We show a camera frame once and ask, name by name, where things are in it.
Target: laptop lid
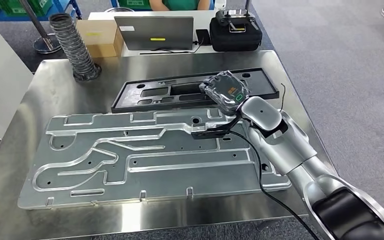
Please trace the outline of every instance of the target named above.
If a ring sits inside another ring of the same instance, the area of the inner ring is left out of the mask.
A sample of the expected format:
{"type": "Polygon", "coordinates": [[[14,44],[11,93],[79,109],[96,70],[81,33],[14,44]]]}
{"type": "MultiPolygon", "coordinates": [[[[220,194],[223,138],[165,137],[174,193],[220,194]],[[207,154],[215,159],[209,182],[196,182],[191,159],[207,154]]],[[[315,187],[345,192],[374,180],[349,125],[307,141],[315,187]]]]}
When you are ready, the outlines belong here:
{"type": "Polygon", "coordinates": [[[115,16],[129,50],[191,50],[191,16],[115,16]]]}

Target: green crate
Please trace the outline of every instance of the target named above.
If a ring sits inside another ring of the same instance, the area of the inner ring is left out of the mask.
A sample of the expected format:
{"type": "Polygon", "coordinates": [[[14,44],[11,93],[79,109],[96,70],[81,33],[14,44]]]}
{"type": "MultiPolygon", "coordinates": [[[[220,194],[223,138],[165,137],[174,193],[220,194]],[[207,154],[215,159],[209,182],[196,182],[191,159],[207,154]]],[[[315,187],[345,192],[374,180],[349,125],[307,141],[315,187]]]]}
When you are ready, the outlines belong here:
{"type": "Polygon", "coordinates": [[[118,5],[130,9],[151,9],[150,0],[118,0],[118,5]]]}
{"type": "MultiPolygon", "coordinates": [[[[34,13],[39,17],[45,16],[53,4],[52,0],[28,0],[28,3],[30,4],[34,13]]],[[[27,16],[26,11],[24,10],[19,0],[0,0],[0,7],[7,16],[27,16]]]]}

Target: aluminum plate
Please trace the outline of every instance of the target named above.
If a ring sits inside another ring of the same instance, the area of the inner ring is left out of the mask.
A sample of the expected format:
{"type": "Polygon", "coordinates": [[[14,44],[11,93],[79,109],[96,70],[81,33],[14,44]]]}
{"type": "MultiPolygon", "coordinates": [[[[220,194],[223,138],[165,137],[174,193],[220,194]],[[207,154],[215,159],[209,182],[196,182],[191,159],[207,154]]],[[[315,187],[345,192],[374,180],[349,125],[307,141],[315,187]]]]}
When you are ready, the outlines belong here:
{"type": "MultiPolygon", "coordinates": [[[[190,135],[231,120],[216,108],[55,116],[18,206],[50,209],[259,192],[258,161],[243,139],[190,135]]],[[[233,130],[245,134],[245,124],[233,130]]],[[[262,174],[264,188],[290,187],[267,159],[261,161],[269,166],[262,174]]]]}

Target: person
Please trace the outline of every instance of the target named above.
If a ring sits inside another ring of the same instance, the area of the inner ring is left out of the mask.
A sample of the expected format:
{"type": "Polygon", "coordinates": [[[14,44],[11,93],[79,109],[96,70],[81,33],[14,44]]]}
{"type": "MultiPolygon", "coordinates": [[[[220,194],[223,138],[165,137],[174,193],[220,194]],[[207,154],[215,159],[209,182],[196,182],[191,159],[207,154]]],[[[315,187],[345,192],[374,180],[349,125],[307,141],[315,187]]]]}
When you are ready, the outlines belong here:
{"type": "Polygon", "coordinates": [[[208,10],[212,0],[149,0],[153,11],[208,10]]]}

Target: black case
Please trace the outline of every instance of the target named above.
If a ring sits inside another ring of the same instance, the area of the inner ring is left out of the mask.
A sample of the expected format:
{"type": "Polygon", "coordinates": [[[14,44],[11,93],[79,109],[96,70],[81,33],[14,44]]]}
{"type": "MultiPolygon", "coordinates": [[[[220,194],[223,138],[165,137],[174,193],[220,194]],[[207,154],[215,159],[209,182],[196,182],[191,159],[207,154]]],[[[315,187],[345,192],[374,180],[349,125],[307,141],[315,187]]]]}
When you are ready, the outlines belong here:
{"type": "Polygon", "coordinates": [[[217,19],[213,17],[209,24],[212,48],[216,52],[257,50],[261,44],[263,33],[256,23],[254,23],[254,25],[257,26],[258,29],[255,29],[255,27],[249,23],[245,25],[245,32],[230,32],[229,26],[221,26],[217,19]]]}

